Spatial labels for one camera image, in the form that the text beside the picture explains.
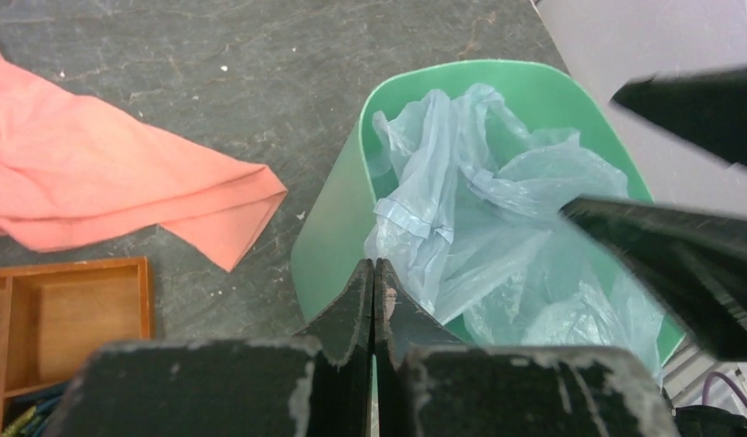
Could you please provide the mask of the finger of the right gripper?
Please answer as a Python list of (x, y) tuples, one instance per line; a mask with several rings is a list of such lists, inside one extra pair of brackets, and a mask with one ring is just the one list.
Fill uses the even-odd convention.
[(630, 80), (611, 101), (747, 168), (747, 66)]
[(587, 197), (560, 213), (611, 252), (702, 351), (747, 361), (747, 218)]

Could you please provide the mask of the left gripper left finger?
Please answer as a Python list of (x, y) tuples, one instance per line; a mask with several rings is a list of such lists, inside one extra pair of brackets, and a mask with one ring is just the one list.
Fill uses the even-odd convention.
[(93, 352), (48, 436), (366, 436), (374, 265), (280, 339), (129, 340)]

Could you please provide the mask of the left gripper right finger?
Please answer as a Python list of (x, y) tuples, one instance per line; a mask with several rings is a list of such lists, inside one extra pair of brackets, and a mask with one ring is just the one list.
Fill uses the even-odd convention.
[(383, 436), (674, 436), (660, 389), (629, 351), (605, 346), (481, 347), (461, 341), (373, 272)]

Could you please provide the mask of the green trash bin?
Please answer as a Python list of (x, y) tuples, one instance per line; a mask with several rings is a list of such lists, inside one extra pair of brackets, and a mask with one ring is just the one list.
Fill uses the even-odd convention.
[[(596, 102), (570, 76), (554, 67), (514, 60), (473, 60), (394, 76), (366, 100), (293, 246), (292, 277), (307, 319), (314, 318), (339, 295), (359, 260), (374, 259), (363, 250), (374, 226), (374, 206), (397, 185), (394, 176), (374, 173), (374, 162), (382, 151), (372, 126), (374, 113), (383, 111), (388, 117), (395, 117), (408, 103), (433, 90), (459, 97), (476, 84), (493, 87), (530, 130), (577, 129), (585, 148), (627, 176), (627, 198), (650, 198), (638, 170)], [(663, 365), (684, 335), (673, 319), (662, 312), (658, 348)], [(478, 344), (462, 320), (440, 324), (459, 338)]]

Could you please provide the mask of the blue plastic trash bag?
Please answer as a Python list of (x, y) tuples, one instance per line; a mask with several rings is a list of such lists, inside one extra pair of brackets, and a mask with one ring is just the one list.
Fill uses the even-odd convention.
[(364, 253), (390, 260), (438, 322), (462, 320), (481, 345), (616, 346), (661, 376), (662, 310), (560, 216), (581, 195), (628, 195), (577, 129), (530, 130), (485, 84), (433, 90), (372, 126), (373, 171), (397, 185), (374, 206)]

